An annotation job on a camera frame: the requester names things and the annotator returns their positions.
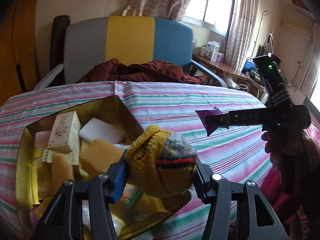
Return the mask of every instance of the wooden cabinet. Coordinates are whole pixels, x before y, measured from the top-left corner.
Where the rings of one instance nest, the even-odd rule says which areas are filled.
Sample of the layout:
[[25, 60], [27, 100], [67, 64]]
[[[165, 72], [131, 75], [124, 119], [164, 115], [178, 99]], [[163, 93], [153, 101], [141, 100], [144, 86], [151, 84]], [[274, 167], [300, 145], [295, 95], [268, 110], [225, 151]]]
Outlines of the wooden cabinet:
[[18, 0], [0, 25], [0, 106], [39, 81], [35, 17], [36, 0]]

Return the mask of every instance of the air conditioner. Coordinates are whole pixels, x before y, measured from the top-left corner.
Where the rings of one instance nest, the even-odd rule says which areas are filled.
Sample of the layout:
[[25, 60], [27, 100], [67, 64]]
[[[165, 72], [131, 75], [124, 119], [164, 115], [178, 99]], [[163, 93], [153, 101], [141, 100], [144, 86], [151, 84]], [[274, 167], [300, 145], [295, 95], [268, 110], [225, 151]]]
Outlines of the air conditioner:
[[312, 33], [305, 27], [292, 22], [284, 22], [284, 27], [311, 42]]

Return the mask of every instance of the wooden desk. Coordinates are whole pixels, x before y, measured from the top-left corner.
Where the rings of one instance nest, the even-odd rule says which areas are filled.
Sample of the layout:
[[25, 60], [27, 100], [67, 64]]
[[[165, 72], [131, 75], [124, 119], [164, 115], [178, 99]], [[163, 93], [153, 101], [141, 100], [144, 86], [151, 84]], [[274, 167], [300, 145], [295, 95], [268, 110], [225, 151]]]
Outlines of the wooden desk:
[[222, 62], [213, 62], [213, 61], [210, 61], [206, 57], [201, 57], [201, 56], [194, 55], [194, 54], [192, 55], [192, 59], [194, 61], [204, 63], [207, 66], [209, 66], [210, 68], [214, 69], [217, 72], [217, 75], [220, 77], [222, 77], [223, 75], [228, 75], [228, 76], [242, 79], [244, 81], [248, 80], [248, 78], [246, 76], [241, 75], [240, 72], [237, 72], [235, 67], [229, 66], [229, 65], [224, 64]]

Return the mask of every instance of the window frame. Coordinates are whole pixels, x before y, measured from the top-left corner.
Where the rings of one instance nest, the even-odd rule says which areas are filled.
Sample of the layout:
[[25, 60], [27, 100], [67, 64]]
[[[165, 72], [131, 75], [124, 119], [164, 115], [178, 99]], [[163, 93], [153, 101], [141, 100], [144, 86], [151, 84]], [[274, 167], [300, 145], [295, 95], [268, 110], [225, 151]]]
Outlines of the window frame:
[[226, 33], [222, 33], [222, 32], [219, 32], [217, 30], [217, 28], [215, 27], [215, 25], [211, 24], [211, 23], [208, 23], [206, 22], [204, 19], [205, 19], [205, 15], [207, 13], [207, 7], [208, 7], [208, 2], [209, 0], [206, 0], [206, 5], [205, 5], [205, 10], [204, 10], [204, 16], [203, 16], [203, 19], [202, 20], [199, 20], [199, 19], [195, 19], [191, 16], [187, 16], [187, 15], [184, 15], [182, 21], [184, 22], [187, 22], [191, 25], [194, 25], [194, 26], [197, 26], [197, 27], [202, 27], [202, 28], [205, 28], [207, 30], [210, 30], [210, 31], [213, 31], [223, 37], [226, 37], [228, 38], [229, 36], [229, 31], [230, 31], [230, 27], [231, 27], [231, 20], [232, 20], [232, 15], [233, 15], [233, 10], [234, 10], [234, 6], [235, 6], [235, 1], [236, 0], [232, 0], [232, 4], [231, 4], [231, 10], [230, 10], [230, 17], [229, 17], [229, 25], [228, 25], [228, 30]]

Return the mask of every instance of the purple triangular object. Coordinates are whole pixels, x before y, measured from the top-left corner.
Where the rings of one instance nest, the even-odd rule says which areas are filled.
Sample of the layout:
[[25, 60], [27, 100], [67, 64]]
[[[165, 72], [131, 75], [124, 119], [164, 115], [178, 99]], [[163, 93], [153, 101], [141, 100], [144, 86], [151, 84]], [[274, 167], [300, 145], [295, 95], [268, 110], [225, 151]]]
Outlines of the purple triangular object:
[[210, 136], [215, 130], [219, 128], [219, 126], [207, 126], [204, 123], [204, 119], [207, 116], [222, 114], [222, 112], [216, 106], [212, 110], [196, 110], [196, 113], [198, 114], [205, 130], [207, 131], [207, 136]]

